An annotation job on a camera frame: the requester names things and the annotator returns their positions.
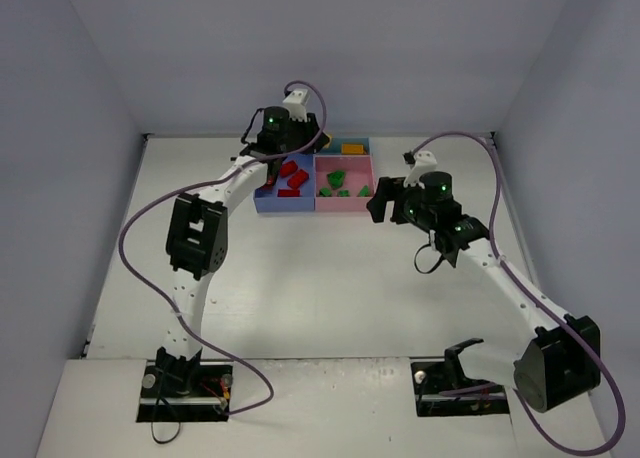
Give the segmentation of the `red long lego brick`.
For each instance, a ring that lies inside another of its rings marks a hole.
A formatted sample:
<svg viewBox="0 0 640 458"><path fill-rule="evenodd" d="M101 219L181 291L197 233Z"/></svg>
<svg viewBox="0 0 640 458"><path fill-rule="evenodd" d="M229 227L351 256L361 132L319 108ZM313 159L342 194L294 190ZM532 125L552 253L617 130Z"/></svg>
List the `red long lego brick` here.
<svg viewBox="0 0 640 458"><path fill-rule="evenodd" d="M291 189L299 189L302 187L310 178L310 175L304 169L297 170L287 181L287 186Z"/></svg>

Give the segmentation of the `green curved lego brick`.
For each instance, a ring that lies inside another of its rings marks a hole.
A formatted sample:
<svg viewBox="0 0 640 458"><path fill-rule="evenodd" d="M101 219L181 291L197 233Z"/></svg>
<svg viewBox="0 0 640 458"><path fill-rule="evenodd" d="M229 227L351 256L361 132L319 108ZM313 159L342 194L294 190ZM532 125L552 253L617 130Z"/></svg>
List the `green curved lego brick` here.
<svg viewBox="0 0 640 458"><path fill-rule="evenodd" d="M343 170L336 170L327 174L327 183L331 189L337 190L344 186L346 172Z"/></svg>

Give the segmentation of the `red half round lego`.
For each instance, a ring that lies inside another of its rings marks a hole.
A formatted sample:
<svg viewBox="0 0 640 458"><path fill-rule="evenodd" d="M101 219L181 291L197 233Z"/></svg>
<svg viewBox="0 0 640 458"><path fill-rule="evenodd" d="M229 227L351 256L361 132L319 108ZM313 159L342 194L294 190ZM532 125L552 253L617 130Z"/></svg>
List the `red half round lego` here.
<svg viewBox="0 0 640 458"><path fill-rule="evenodd" d="M277 196L279 198L298 198L301 196L299 189L279 189Z"/></svg>

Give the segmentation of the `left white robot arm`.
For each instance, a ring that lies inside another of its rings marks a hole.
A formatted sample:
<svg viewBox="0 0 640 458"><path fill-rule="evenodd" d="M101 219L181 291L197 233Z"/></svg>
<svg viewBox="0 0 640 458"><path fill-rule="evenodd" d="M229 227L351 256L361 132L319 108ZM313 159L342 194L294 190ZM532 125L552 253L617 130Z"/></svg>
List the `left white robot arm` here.
<svg viewBox="0 0 640 458"><path fill-rule="evenodd" d="M256 189L273 181L284 153L312 154L327 142L314 114L301 104L267 107L257 140L248 144L233 165L196 193L182 192L174 201L166 252L174 271L171 302L177 322L167 330L156 353L159 371L185 385L200 366L203 346L180 325L201 330L206 293L213 274L228 253L228 219Z"/></svg>

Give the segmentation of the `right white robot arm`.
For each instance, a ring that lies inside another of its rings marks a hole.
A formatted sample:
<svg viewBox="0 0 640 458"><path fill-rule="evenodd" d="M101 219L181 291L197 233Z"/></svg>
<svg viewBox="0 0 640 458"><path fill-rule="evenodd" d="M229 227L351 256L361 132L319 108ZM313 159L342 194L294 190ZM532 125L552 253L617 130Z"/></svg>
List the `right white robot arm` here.
<svg viewBox="0 0 640 458"><path fill-rule="evenodd" d="M427 233L438 261L485 286L487 297L516 330L502 343L470 338L448 347L444 366L455 391L492 382L514 389L543 413L600 385L596 323L588 316L573 317L541 292L527 296L531 283L505 271L489 229L453 198L450 174L427 172L415 186L401 177L382 177L366 208L376 223L411 224Z"/></svg>

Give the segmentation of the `pink container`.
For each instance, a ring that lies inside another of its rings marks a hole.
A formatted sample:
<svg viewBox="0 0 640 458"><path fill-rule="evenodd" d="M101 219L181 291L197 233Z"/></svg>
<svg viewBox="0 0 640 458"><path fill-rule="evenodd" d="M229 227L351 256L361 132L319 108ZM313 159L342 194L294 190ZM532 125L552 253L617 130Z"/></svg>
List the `pink container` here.
<svg viewBox="0 0 640 458"><path fill-rule="evenodd" d="M368 156L321 155L314 159L315 166L315 211L322 213L364 213L366 203L372 197L357 196L360 189L368 185L375 191L372 159ZM336 170L346 172L344 186L333 190L327 183L327 174ZM320 197L319 190L329 188L331 197ZM348 190L349 197L338 197L338 192Z"/></svg>

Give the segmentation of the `teal container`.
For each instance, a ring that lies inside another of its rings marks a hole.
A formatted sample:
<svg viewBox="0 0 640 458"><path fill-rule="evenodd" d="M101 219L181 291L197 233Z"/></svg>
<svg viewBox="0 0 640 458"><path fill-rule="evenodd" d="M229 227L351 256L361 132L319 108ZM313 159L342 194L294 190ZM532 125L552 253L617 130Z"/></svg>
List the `teal container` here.
<svg viewBox="0 0 640 458"><path fill-rule="evenodd" d="M366 155L343 155L341 153L341 145L343 143L361 143L363 144L366 149L367 149L367 154ZM329 155L329 156L368 156L371 154L371 149L370 149L370 141L368 137L356 137L356 138L339 138L339 137L334 137L332 138L331 144L330 146L326 147L326 148L322 148L319 152L319 155Z"/></svg>

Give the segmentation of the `large blue container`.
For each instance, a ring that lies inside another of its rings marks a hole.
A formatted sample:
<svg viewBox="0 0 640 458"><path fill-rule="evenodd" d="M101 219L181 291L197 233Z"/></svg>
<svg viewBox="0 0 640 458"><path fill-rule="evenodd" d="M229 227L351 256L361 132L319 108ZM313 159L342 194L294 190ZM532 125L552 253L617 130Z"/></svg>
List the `large blue container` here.
<svg viewBox="0 0 640 458"><path fill-rule="evenodd" d="M291 177L280 177L276 173L276 181L273 186L257 189L253 195L253 201L258 213L293 213L313 212L315 209L315 166L314 157L311 154L294 154L284 160L283 163L295 161L299 169L304 169L310 175L309 180L299 188L301 196L298 198L279 198L279 189L291 189L287 181Z"/></svg>

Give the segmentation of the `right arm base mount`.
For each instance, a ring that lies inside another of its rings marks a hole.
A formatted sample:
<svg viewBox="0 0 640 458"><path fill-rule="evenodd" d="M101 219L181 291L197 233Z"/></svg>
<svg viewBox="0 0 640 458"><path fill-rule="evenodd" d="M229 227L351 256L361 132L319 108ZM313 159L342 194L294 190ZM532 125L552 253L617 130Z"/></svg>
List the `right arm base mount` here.
<svg viewBox="0 0 640 458"><path fill-rule="evenodd" d="M444 360L412 360L410 372L419 418L459 418L508 415L504 388L471 380L455 384Z"/></svg>

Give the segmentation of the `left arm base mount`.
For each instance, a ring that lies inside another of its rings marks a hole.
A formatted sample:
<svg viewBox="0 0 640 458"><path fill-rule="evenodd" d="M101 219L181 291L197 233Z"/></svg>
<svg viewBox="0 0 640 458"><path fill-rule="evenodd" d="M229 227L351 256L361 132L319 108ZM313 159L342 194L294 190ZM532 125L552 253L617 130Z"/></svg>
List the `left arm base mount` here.
<svg viewBox="0 0 640 458"><path fill-rule="evenodd" d="M147 361L139 395L137 423L227 422L232 398L233 366L204 362L185 388L173 378L162 378Z"/></svg>

